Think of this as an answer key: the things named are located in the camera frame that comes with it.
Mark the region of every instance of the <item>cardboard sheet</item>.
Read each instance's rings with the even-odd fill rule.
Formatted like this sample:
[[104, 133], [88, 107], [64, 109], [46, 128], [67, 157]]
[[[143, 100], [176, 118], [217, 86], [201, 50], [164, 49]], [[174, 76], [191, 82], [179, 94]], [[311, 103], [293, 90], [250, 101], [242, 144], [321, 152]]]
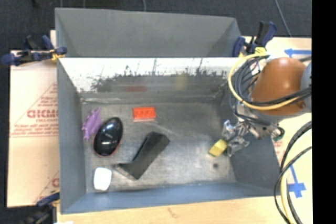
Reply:
[[34, 205], [59, 188], [56, 65], [11, 67], [7, 206]]

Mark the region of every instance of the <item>bin floor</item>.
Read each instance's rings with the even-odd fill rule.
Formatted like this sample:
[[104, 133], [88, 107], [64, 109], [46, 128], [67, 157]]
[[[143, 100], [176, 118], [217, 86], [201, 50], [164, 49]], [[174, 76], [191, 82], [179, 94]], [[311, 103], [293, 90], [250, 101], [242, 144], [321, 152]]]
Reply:
[[[153, 121], [135, 122], [132, 109], [154, 106]], [[211, 156], [208, 151], [221, 137], [223, 113], [216, 102], [161, 102], [143, 104], [82, 103], [82, 119], [91, 110], [101, 108], [102, 122], [119, 117], [123, 123], [120, 146], [109, 157], [99, 157], [93, 151], [93, 136], [84, 142], [87, 192], [95, 192], [93, 175], [97, 167], [112, 169], [117, 163], [131, 162], [145, 136], [152, 132], [166, 135], [170, 143], [154, 160], [142, 177], [130, 180], [113, 170], [109, 191], [136, 190], [155, 187], [234, 182], [229, 157]]]

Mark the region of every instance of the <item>white object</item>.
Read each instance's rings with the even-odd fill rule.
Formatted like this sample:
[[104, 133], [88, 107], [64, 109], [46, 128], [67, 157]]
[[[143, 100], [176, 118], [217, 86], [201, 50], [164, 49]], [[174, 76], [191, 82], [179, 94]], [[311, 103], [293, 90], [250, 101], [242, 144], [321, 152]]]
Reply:
[[110, 186], [112, 171], [107, 168], [98, 167], [93, 177], [93, 185], [96, 190], [107, 190]]

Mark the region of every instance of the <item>purple plastic toy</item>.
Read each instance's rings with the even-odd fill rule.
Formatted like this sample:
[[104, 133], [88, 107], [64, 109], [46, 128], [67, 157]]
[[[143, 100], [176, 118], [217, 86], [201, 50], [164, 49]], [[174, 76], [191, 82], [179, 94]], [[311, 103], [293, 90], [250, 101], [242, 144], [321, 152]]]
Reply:
[[83, 124], [82, 130], [85, 131], [84, 139], [88, 141], [91, 135], [94, 135], [101, 125], [100, 110], [92, 110], [91, 114], [86, 117], [86, 121]]

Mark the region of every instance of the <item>black computer mouse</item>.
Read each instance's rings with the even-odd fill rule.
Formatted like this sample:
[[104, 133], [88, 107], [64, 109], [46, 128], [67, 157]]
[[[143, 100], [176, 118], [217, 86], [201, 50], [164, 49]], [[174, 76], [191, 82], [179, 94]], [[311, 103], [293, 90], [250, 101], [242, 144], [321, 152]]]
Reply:
[[118, 148], [123, 133], [122, 122], [114, 117], [105, 121], [93, 139], [94, 151], [102, 157], [110, 156]]

